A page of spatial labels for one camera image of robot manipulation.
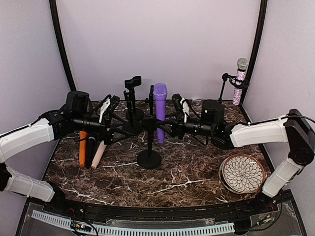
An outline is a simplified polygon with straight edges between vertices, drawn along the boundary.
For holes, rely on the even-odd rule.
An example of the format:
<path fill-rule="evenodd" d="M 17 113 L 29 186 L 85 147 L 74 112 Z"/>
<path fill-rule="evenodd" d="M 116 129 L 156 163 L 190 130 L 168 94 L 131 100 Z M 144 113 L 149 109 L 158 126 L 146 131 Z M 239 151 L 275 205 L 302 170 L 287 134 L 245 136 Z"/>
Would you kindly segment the beige pink microphone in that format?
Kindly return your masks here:
<path fill-rule="evenodd" d="M 94 155 L 94 158 L 93 158 L 93 161 L 92 161 L 92 164 L 91 164 L 91 167 L 93 169 L 96 169 L 97 166 L 99 165 L 99 162 L 105 152 L 105 149 L 106 149 L 107 145 L 104 144 L 104 142 L 101 142 L 98 146 L 98 149 Z"/>

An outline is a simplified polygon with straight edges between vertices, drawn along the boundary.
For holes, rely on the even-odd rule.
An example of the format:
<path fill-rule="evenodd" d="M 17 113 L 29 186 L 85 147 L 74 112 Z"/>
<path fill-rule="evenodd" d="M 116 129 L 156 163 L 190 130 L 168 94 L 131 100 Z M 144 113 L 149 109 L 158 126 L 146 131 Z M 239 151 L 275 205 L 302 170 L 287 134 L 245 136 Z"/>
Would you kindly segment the black microphone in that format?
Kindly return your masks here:
<path fill-rule="evenodd" d="M 87 169 L 89 169 L 92 165 L 92 160 L 94 157 L 94 148 L 96 144 L 96 139 L 94 136 L 89 136 L 87 138 L 86 143 L 86 160 L 85 160 L 85 166 Z"/>

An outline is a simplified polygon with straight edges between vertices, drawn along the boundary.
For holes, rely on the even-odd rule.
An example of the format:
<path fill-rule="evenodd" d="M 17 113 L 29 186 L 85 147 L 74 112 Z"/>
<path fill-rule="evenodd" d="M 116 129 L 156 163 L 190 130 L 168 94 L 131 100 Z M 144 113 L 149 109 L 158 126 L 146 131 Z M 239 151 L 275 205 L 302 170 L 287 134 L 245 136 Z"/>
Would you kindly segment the orange microphone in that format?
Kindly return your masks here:
<path fill-rule="evenodd" d="M 82 168 L 85 166 L 86 159 L 86 144 L 87 144 L 87 132 L 80 131 L 79 132 L 80 140 L 79 140 L 79 166 Z"/>

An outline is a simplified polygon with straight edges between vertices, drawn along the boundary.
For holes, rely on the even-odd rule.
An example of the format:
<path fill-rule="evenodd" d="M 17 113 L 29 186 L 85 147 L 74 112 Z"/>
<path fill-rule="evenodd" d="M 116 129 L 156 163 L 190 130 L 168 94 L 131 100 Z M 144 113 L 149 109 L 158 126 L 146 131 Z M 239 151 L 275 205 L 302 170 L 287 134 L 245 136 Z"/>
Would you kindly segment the black stand of beige microphone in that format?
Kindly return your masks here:
<path fill-rule="evenodd" d="M 155 117 L 154 114 L 154 85 L 150 86 L 149 97 L 145 99 L 145 103 L 149 105 L 149 114 Z"/>

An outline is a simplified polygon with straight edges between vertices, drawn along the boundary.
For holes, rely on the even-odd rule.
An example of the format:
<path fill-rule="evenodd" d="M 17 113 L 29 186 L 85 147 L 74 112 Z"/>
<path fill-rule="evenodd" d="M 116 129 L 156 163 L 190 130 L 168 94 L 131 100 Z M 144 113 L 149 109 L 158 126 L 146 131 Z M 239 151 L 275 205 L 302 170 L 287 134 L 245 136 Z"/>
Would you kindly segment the purple microphone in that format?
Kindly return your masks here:
<path fill-rule="evenodd" d="M 154 85 L 154 99 L 156 102 L 156 118 L 165 120 L 166 117 L 166 99 L 168 95 L 167 86 L 164 83 Z"/>

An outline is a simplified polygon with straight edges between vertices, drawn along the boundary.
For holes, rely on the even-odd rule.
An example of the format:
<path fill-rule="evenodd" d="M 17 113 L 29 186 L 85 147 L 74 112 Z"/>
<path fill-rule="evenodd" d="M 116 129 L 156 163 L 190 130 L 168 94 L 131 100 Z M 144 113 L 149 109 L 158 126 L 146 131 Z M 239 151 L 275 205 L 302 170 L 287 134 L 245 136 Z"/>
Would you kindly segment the black stand of purple microphone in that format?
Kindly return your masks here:
<path fill-rule="evenodd" d="M 157 127 L 157 121 L 158 119 L 148 116 L 145 116 L 142 119 L 142 126 L 148 132 L 148 148 L 137 155 L 137 164 L 144 169 L 155 169 L 162 161 L 160 154 L 153 150 L 154 131 Z"/>

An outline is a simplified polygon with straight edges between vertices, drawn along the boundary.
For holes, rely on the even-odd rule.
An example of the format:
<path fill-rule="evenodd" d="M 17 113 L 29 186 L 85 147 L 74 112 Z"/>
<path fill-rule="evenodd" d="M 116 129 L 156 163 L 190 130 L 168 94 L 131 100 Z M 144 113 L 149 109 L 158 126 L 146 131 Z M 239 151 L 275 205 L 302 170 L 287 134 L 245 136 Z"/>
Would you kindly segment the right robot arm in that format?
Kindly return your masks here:
<path fill-rule="evenodd" d="M 224 120 L 224 106 L 216 100 L 202 102 L 201 116 L 192 119 L 184 110 L 185 101 L 173 99 L 176 113 L 168 120 L 152 117 L 155 127 L 172 137 L 181 138 L 185 134 L 204 136 L 220 149 L 235 149 L 244 146 L 287 143 L 289 153 L 281 164 L 264 181 L 261 195 L 251 203 L 255 213 L 262 213 L 270 205 L 270 198 L 280 190 L 315 156 L 315 132 L 309 125 L 310 118 L 299 110 L 291 109 L 288 114 L 254 123 L 238 122 L 228 124 Z"/>

